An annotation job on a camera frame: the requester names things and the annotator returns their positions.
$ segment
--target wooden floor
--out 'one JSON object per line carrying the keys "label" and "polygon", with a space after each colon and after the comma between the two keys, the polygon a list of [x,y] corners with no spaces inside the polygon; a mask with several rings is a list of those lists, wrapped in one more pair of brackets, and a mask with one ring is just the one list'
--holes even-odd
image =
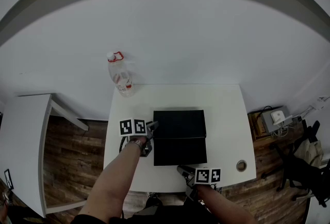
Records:
{"label": "wooden floor", "polygon": [[[85,121],[90,130],[85,132],[61,117],[49,119],[44,152],[44,188],[47,205],[85,199],[103,169],[103,156],[107,122]],[[284,138],[276,140],[280,148],[288,151],[287,145],[303,133],[297,124]],[[276,192],[282,180],[282,172],[260,176],[281,165],[275,150],[268,147],[273,139],[254,143],[257,178],[245,183],[222,188],[222,194],[229,200],[250,211],[258,223],[303,223],[306,201],[291,201],[291,197],[301,193],[287,186]],[[166,204],[182,204],[184,194],[161,194]],[[130,192],[124,204],[125,217],[142,209],[146,202],[144,193]],[[70,223],[79,212],[73,209],[48,214],[45,223]]]}

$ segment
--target white table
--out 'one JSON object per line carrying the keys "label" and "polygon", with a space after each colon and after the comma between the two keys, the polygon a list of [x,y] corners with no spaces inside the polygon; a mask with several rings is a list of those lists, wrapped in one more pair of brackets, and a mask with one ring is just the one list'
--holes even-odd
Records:
{"label": "white table", "polygon": [[54,109],[75,125],[88,131],[52,100],[50,94],[16,97],[5,107],[0,129],[0,177],[6,183],[4,171],[9,169],[13,192],[40,216],[84,205],[85,200],[46,206],[43,187],[43,152],[48,118]]}
{"label": "white table", "polygon": [[[120,119],[153,120],[154,110],[204,110],[207,164],[220,167],[221,182],[228,186],[256,178],[255,157],[248,116],[239,85],[135,85],[136,93],[122,97],[115,90],[107,129],[104,167],[119,152]],[[245,160],[243,172],[237,162]],[[184,192],[186,183],[176,166],[154,166],[154,151],[140,158],[132,191]]]}

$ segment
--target sneaker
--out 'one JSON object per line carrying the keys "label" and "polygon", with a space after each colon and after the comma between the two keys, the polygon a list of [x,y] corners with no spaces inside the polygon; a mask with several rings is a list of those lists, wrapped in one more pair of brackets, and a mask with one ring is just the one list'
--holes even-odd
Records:
{"label": "sneaker", "polygon": [[158,198],[158,193],[155,192],[146,192],[148,198]]}

